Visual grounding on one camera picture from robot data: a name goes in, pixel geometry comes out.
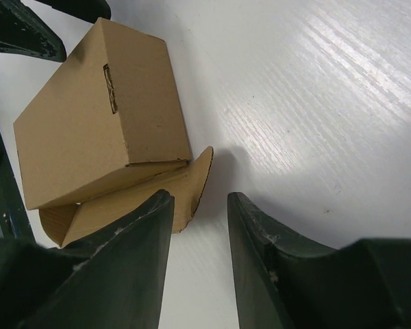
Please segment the brown cardboard box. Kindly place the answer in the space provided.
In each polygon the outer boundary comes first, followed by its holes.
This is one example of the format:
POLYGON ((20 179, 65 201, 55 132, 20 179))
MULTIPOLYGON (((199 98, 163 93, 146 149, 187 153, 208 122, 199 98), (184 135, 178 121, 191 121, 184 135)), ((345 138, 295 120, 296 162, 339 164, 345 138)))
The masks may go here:
POLYGON ((98 19, 14 122, 25 205, 66 247, 160 189, 174 233, 193 219, 214 150, 194 158, 166 43, 98 19))

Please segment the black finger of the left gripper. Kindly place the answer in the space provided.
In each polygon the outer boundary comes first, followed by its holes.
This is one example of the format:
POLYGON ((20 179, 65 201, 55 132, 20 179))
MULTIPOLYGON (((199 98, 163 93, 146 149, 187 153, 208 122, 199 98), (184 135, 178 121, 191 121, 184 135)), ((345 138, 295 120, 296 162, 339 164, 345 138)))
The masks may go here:
POLYGON ((112 12, 106 0, 37 0, 54 10, 89 23, 99 18, 110 20, 112 12))
POLYGON ((66 60, 60 37, 21 1, 0 1, 0 53, 66 60))

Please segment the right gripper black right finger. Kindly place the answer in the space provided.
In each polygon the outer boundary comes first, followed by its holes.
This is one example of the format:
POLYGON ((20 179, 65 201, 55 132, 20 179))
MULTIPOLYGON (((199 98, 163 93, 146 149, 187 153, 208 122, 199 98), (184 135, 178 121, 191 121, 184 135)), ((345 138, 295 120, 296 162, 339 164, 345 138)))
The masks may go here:
POLYGON ((227 197, 241 328, 411 328, 411 239, 334 249, 227 197))

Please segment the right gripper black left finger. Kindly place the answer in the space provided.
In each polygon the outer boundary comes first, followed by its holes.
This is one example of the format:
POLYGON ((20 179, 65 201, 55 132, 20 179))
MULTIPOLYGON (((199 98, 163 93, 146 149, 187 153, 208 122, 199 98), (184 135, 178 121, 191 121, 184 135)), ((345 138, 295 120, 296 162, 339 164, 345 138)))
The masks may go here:
POLYGON ((0 239, 0 328, 157 328, 175 199, 58 248, 0 239))

